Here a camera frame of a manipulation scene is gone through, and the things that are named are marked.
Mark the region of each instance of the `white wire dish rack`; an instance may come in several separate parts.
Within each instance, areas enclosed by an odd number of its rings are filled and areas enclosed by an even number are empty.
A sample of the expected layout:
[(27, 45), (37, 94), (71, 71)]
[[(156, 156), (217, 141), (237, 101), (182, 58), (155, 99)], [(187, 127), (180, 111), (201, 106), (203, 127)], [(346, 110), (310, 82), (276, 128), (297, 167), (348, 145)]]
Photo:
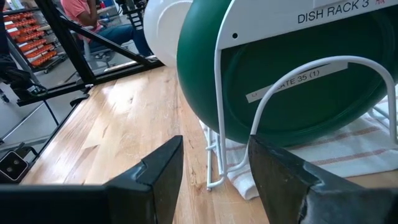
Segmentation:
[[(297, 23), (298, 12), (316, 11), (318, 13), (324, 12), (330, 7), (344, 6), (349, 1), (341, 0), (302, 0), (302, 1), (290, 1), (290, 0), (279, 0), (279, 1), (252, 1), (247, 2), (245, 0), (232, 0), (221, 23), (219, 29), (215, 57), (214, 57), (214, 69), (215, 69), (215, 85), (216, 85), (216, 101), (218, 110), (218, 125), (220, 133), (212, 131), (210, 128), (206, 129), (206, 140), (207, 140), (207, 154), (208, 154), (208, 167), (207, 167), (207, 189), (211, 190), (213, 187), (221, 185), (227, 178), (227, 173), (236, 171), (243, 168), (248, 163), (248, 149), (242, 161), (233, 167), (227, 167), (226, 165), (226, 136), (225, 136), (225, 125), (224, 125), (224, 108), (223, 108), (223, 94), (221, 86), (221, 51), (223, 49), (234, 47), (241, 44), (262, 40), (275, 35), (281, 35), (288, 32), (292, 32), (299, 29), (308, 28), (311, 26), (317, 26), (325, 24), (327, 22), (344, 19), (347, 17), (355, 16), (358, 14), (375, 11), (384, 7), (389, 7), (398, 4), (398, 0), (394, 1), (368, 1), (359, 0), (360, 5), (357, 10), (350, 10), (345, 13), (335, 14), (332, 16), (322, 17), (313, 21)], [(277, 9), (284, 9), (283, 18), (280, 18), (279, 14), (273, 12), (278, 11)], [(253, 27), (267, 27), (267, 29), (253, 29)], [(346, 62), (346, 63), (357, 63), (367, 66), (375, 70), (387, 86), (387, 97), (389, 114), (381, 111), (379, 108), (374, 107), (373, 109), (378, 111), (383, 116), (389, 118), (389, 124), (383, 123), (390, 130), (391, 141), (398, 144), (397, 140), (397, 118), (396, 118), (396, 90), (395, 83), (392, 79), (391, 74), (379, 63), (356, 56), (335, 56), (327, 57), (319, 60), (315, 60), (306, 63), (288, 74), (284, 75), (262, 97), (259, 106), (257, 107), (254, 121), (252, 124), (250, 134), (256, 134), (259, 126), (262, 111), (266, 106), (271, 96), (277, 91), (287, 80), (292, 77), (299, 75), (307, 70), (315, 67), (328, 65), (331, 63)], [(212, 144), (211, 140), (215, 137), (216, 141)], [(215, 150), (217, 155), (218, 173), (220, 175), (218, 180), (213, 181), (211, 179), (212, 171), (212, 151)]]

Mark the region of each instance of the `person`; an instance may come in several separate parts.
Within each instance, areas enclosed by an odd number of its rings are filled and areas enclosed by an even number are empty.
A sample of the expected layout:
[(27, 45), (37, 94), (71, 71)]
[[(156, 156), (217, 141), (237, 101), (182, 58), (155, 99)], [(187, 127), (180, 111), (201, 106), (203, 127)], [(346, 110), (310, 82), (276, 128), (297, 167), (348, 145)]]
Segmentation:
[[(61, 0), (65, 14), (82, 26), (94, 27), (91, 31), (114, 42), (123, 44), (133, 40), (138, 52), (147, 57), (152, 55), (143, 30), (136, 30), (132, 25), (126, 24), (116, 27), (105, 27), (98, 21), (95, 0)], [(91, 51), (103, 50), (106, 47), (94, 40), (88, 40)]]
[(0, 0), (0, 82), (4, 82), (1, 73), (7, 67), (17, 68), (17, 65), (10, 55), (10, 49), (8, 47), (8, 40), (6, 35), (7, 30), (6, 26), (4, 25), (4, 16), (2, 13), (5, 3), (5, 0)]

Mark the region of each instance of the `wooden countertop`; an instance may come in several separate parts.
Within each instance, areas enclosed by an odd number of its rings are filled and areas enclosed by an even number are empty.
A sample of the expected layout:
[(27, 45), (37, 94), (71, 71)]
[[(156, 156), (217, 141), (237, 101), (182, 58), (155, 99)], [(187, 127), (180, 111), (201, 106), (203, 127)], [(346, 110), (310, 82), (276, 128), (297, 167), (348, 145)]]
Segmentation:
[[(268, 223), (260, 198), (243, 200), (229, 181), (206, 191), (205, 137), (174, 69), (105, 83), (90, 95), (22, 184), (102, 184), (182, 134), (184, 172), (174, 223)], [(397, 171), (349, 179), (367, 187), (398, 185)]]

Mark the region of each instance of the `green bowl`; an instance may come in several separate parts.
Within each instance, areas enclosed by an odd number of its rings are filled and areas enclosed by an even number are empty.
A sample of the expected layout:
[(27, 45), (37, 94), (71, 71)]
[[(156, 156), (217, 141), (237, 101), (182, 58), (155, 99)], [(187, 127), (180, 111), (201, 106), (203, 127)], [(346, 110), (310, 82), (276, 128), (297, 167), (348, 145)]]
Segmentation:
[[(217, 132), (214, 50), (229, 2), (195, 0), (178, 43), (178, 78), (184, 95), (196, 115)], [(250, 102), (247, 96), (307, 62), (337, 55), (365, 57), (386, 67), (396, 80), (398, 22), (393, 19), (394, 13), (398, 13), (398, 7), (224, 49), (221, 76), (226, 137), (247, 142), (260, 102)], [(311, 79), (311, 74), (319, 70), (321, 74), (327, 69), (338, 71), (274, 94), (257, 133), (278, 146), (301, 144), (349, 124), (386, 95), (385, 84), (374, 70), (353, 63), (342, 66), (319, 67), (286, 83)]]

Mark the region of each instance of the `white towel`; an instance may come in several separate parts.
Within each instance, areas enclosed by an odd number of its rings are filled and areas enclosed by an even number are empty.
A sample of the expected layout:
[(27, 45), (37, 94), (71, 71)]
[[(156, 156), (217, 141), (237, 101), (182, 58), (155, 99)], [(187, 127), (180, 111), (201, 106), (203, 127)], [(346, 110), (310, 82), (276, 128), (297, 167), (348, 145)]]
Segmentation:
[[(378, 107), (388, 113), (386, 97)], [(378, 121), (388, 120), (377, 112), (375, 115), (377, 119), (366, 113), (332, 134), (287, 149), (296, 156), (340, 177), (398, 169), (398, 146), (391, 141), (389, 130)], [(205, 130), (206, 126), (202, 122), (201, 126)], [(246, 145), (227, 139), (226, 148), (228, 167), (239, 164), (243, 159)], [(249, 164), (240, 170), (230, 172), (228, 179), (244, 199), (250, 200), (259, 195)]]

